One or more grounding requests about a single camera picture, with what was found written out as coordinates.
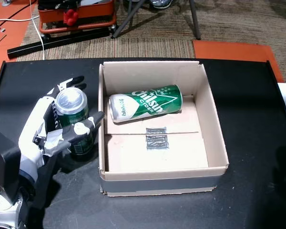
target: orange mat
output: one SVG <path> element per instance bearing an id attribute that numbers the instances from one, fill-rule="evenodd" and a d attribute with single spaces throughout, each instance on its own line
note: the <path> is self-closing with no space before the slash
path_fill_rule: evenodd
<path id="1" fill-rule="evenodd" d="M 283 77 L 270 46 L 232 42 L 193 41 L 196 58 L 238 61 L 270 61 L 276 80 L 283 83 Z"/>
<path id="2" fill-rule="evenodd" d="M 7 7 L 2 7 L 0 3 L 0 19 L 10 17 L 12 14 L 14 14 L 15 12 L 17 12 L 18 10 L 20 10 L 22 7 L 26 6 L 29 3 L 30 3 L 29 0 L 14 0 L 12 4 Z M 11 19 L 21 20 L 21 19 L 28 19 L 30 17 L 31 17 L 30 7 L 27 7 L 18 14 L 16 14 Z M 9 60 L 7 56 L 7 49 L 15 48 L 21 45 L 28 24 L 29 21 L 25 22 L 7 21 L 2 25 L 2 27 L 6 29 L 5 33 L 7 35 L 5 38 L 3 38 L 2 41 L 0 41 L 0 67 L 2 61 L 8 61 L 8 62 L 16 61 L 16 59 Z"/>

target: red machine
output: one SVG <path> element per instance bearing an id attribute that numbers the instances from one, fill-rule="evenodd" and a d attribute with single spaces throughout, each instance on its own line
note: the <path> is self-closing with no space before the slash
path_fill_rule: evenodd
<path id="1" fill-rule="evenodd" d="M 116 29 L 114 0 L 71 9 L 39 10 L 39 15 L 39 30 L 43 34 L 102 27 L 109 27 L 112 32 Z M 54 28 L 48 28 L 44 24 L 52 24 Z"/>

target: green can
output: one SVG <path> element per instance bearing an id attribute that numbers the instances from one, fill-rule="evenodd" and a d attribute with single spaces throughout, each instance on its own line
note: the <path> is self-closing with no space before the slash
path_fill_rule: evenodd
<path id="1" fill-rule="evenodd" d="M 59 92 L 55 100 L 56 112 L 62 127 L 75 124 L 89 116 L 86 94 L 76 88 L 70 87 Z M 77 156 L 86 155 L 92 150 L 92 133 L 87 138 L 73 144 L 70 148 L 71 153 Z"/>
<path id="2" fill-rule="evenodd" d="M 182 95 L 177 85 L 113 94 L 109 98 L 109 108 L 114 122 L 145 118 L 179 111 Z"/>

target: cardboard box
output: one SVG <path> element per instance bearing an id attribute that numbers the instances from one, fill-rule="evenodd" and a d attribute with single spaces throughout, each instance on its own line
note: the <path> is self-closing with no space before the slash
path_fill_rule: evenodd
<path id="1" fill-rule="evenodd" d="M 170 84 L 183 95 L 182 111 L 115 124 L 111 94 Z M 204 66 L 195 61 L 104 62 L 99 72 L 102 190 L 108 196 L 212 191 L 228 168 L 215 103 Z M 147 128 L 162 128 L 168 149 L 147 149 Z"/>

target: carpet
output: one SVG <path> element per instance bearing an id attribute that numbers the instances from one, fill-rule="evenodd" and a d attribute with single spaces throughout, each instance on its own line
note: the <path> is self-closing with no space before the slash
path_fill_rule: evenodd
<path id="1" fill-rule="evenodd" d="M 116 3 L 118 24 L 127 15 L 125 1 Z M 196 0 L 203 41 L 269 45 L 286 82 L 286 0 Z M 175 0 L 166 10 L 144 4 L 134 16 L 132 30 L 121 37 L 101 38 L 47 51 L 47 59 L 84 57 L 195 57 L 189 3 Z M 31 23 L 23 44 L 38 41 Z M 41 52 L 18 58 L 40 60 Z"/>

